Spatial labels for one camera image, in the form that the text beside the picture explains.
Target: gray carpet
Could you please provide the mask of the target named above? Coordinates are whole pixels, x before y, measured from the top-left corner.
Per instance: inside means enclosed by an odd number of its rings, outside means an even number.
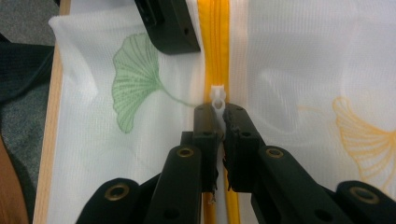
[[[48,20],[58,11],[53,0],[0,0],[0,33],[13,43],[53,46]]]
[[[0,33],[13,43],[53,46],[48,20],[58,15],[52,0],[0,0]],[[33,219],[49,83],[0,105],[0,131],[21,181],[30,221]]]

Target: white fabric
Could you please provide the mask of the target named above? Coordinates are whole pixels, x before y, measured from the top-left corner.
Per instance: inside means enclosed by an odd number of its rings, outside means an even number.
[[[196,3],[189,4],[200,34]],[[193,107],[154,91],[137,109],[131,132],[121,131],[113,109],[113,58],[128,36],[146,32],[135,5],[56,17],[49,24],[64,77],[48,223],[74,223],[106,181],[125,177],[141,184],[158,174],[181,132],[192,130]],[[158,53],[158,60],[160,80],[172,96],[193,105],[203,102],[203,54]]]
[[[131,0],[70,0],[70,15],[110,10],[134,5]]]
[[[188,5],[201,43],[196,1]],[[290,151],[319,184],[335,189],[359,179],[395,198],[395,3],[234,0],[230,8],[231,103],[246,108],[264,141]],[[145,33],[134,5],[50,25],[64,81],[48,223],[73,223],[107,180],[142,183],[158,174],[181,132],[192,129],[192,107],[154,91],[134,114],[132,130],[121,131],[113,58],[128,36]],[[200,104],[204,54],[158,58],[169,94]],[[373,147],[381,153],[363,153],[368,160],[354,154]],[[371,166],[381,161],[386,166],[376,173]],[[239,199],[242,223],[257,223],[249,195]]]
[[[230,101],[266,144],[329,189],[358,179],[395,199],[396,2],[230,3]]]

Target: ginkgo leaf pattern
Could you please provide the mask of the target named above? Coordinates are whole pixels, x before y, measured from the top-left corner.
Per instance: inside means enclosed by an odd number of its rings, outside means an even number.
[[[155,91],[163,91],[173,100],[190,105],[172,96],[161,83],[158,50],[147,34],[128,36],[114,56],[113,63],[116,68],[112,88],[113,108],[124,133],[133,129],[137,109]]]
[[[396,131],[386,132],[360,119],[345,97],[332,103],[341,141],[359,166],[361,180],[388,191],[396,173]]]

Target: orange ginkgo leaf print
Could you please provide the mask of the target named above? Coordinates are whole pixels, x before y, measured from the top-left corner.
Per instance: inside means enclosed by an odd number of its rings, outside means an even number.
[[[345,97],[336,98],[332,108],[342,144],[358,164],[361,180],[389,192],[396,173],[396,131],[386,132],[362,120]]]

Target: brass screw hole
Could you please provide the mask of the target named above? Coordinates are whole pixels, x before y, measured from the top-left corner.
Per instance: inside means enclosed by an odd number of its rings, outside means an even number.
[[[115,202],[127,196],[128,193],[129,193],[128,185],[124,183],[119,183],[111,186],[108,190],[106,190],[105,198],[111,202]]]
[[[368,189],[364,189],[361,187],[352,187],[349,189],[349,192],[361,202],[369,204],[379,203],[378,196]]]
[[[281,158],[283,157],[283,152],[277,148],[268,148],[265,153],[272,158]]]
[[[194,151],[190,148],[183,147],[177,151],[179,157],[190,157],[194,154]]]

